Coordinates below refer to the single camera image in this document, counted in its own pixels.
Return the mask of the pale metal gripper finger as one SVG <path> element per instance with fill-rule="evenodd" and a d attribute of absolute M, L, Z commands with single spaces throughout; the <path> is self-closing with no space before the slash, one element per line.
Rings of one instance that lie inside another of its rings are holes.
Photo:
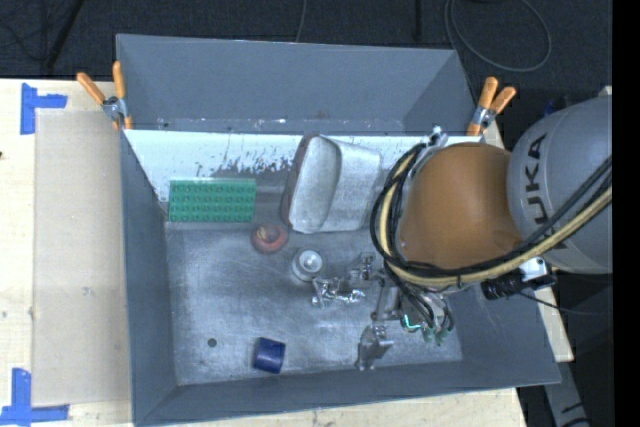
<path fill-rule="evenodd" d="M 373 253 L 360 253 L 350 264 L 348 283 L 351 288 L 368 288 L 374 280 L 374 264 L 376 256 Z"/>
<path fill-rule="evenodd" d="M 360 371 L 373 369 L 376 362 L 382 359 L 393 345 L 394 342 L 387 338 L 384 325 L 367 326 L 358 342 L 355 367 Z"/>

